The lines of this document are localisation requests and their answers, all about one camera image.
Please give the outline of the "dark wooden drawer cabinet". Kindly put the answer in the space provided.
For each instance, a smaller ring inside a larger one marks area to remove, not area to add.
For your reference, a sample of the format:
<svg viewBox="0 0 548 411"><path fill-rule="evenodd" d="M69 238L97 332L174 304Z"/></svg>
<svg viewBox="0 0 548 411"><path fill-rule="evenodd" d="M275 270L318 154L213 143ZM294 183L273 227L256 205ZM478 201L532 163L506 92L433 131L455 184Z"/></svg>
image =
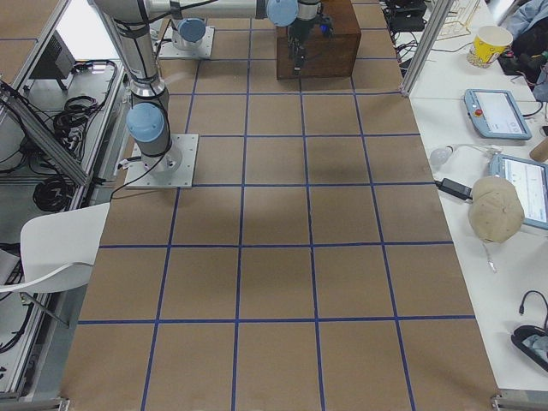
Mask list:
<svg viewBox="0 0 548 411"><path fill-rule="evenodd" d="M305 43L307 59L299 74L289 59L287 26L295 19L311 20L317 13L332 20L333 35L325 38L316 26ZM349 1L270 2L267 17L276 26L276 76L279 80L349 77L360 44L360 28Z"/></svg>

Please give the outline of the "white light bulb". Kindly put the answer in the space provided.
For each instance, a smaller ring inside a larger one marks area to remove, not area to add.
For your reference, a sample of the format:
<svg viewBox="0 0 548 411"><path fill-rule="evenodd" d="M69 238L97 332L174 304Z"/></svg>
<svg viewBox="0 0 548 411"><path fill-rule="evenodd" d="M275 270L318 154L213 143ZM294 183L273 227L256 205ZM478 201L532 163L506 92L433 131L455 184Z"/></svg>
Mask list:
<svg viewBox="0 0 548 411"><path fill-rule="evenodd" d="M454 151L455 148L453 146L444 146L434 149L429 156L430 165L434 168L443 166L449 161Z"/></svg>

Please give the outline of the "yellow popcorn bucket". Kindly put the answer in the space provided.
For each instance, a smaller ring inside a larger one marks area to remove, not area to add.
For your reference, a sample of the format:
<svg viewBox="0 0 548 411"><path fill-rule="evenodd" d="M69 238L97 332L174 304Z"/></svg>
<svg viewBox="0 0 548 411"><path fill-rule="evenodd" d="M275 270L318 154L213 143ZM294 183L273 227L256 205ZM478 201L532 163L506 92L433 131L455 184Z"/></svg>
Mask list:
<svg viewBox="0 0 548 411"><path fill-rule="evenodd" d="M498 26L481 27L467 54L467 61L474 67L490 67L513 42L513 35Z"/></svg>

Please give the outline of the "black power adapter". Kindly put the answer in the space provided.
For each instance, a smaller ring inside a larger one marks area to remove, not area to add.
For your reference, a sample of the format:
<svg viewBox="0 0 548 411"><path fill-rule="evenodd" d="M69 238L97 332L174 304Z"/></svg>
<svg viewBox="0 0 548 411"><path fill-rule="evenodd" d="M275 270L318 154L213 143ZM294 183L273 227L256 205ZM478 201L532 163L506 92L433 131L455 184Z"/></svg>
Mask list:
<svg viewBox="0 0 548 411"><path fill-rule="evenodd" d="M455 182L451 179L444 178L442 180L436 180L435 185L438 190L447 193L453 197L456 197L460 200L471 200L472 189L468 186L465 186L459 182Z"/></svg>

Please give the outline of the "upper blue teach pendant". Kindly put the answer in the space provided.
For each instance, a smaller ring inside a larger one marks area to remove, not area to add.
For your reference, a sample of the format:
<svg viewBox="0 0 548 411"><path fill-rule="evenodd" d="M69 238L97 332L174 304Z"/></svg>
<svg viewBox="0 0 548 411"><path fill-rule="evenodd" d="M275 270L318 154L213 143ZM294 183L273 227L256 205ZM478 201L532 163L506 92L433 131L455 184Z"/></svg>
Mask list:
<svg viewBox="0 0 548 411"><path fill-rule="evenodd" d="M467 89L463 101L475 130L487 139L530 140L532 133L510 91Z"/></svg>

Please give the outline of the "blue teach pendant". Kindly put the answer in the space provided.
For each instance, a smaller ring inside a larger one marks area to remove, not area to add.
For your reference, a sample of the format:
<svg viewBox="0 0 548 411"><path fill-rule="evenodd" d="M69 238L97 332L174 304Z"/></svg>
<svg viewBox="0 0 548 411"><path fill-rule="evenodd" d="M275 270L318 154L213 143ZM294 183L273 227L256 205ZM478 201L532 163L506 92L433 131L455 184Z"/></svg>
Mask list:
<svg viewBox="0 0 548 411"><path fill-rule="evenodd" d="M489 173L515 186L525 213L525 225L547 230L547 164L496 154L490 162Z"/></svg>
<svg viewBox="0 0 548 411"><path fill-rule="evenodd" d="M475 130L487 139L530 140L532 133L510 91L467 89L463 101Z"/></svg>

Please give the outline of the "black electronics box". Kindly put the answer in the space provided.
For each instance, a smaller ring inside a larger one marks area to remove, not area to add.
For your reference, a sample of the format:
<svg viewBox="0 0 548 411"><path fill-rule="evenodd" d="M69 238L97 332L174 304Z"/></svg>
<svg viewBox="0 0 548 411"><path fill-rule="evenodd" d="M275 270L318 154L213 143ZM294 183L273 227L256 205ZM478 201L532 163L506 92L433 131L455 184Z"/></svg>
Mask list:
<svg viewBox="0 0 548 411"><path fill-rule="evenodd" d="M74 56L63 38L55 31L30 74L30 79L55 80L63 91L67 91L72 81L75 63Z"/></svg>

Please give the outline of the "beige baseball cap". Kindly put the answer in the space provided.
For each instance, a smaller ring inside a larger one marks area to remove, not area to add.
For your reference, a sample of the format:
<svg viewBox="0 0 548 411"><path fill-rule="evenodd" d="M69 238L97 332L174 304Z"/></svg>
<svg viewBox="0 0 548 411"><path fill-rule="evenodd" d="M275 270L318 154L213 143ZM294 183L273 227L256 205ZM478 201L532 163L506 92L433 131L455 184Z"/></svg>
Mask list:
<svg viewBox="0 0 548 411"><path fill-rule="evenodd" d="M482 241L505 242L520 230L524 220L523 207L511 182L487 176L473 185L468 221Z"/></svg>

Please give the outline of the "lower blue teach pendant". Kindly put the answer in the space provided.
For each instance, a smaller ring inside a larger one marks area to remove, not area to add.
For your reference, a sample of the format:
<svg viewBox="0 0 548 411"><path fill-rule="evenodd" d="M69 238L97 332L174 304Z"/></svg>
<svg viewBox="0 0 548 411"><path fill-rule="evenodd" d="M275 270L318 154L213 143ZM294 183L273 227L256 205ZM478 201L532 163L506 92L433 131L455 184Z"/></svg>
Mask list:
<svg viewBox="0 0 548 411"><path fill-rule="evenodd" d="M525 225L547 230L547 164L496 154L490 162L489 173L515 186L525 213Z"/></svg>

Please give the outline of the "white plastic chair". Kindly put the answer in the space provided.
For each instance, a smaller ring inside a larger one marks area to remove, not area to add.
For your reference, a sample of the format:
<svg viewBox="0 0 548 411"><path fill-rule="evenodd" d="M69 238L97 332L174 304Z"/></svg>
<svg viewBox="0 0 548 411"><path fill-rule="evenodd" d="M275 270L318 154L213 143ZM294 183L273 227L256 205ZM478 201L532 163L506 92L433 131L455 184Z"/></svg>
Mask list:
<svg viewBox="0 0 548 411"><path fill-rule="evenodd" d="M35 217L20 234L19 257L1 252L1 292L18 293L68 328L69 323L35 294L53 294L89 283L110 203Z"/></svg>

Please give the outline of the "aluminium frame post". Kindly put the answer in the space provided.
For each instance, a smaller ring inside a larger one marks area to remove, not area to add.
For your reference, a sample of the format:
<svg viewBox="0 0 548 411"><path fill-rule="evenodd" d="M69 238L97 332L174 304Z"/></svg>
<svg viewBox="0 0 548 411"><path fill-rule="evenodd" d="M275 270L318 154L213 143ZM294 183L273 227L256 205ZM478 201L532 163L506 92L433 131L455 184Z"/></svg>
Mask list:
<svg viewBox="0 0 548 411"><path fill-rule="evenodd" d="M422 69L425 66L438 34L450 12L453 0L436 1L433 11L426 23L426 28L422 33L418 47L408 66L408 70L403 78L400 91L403 96L408 97L419 79Z"/></svg>

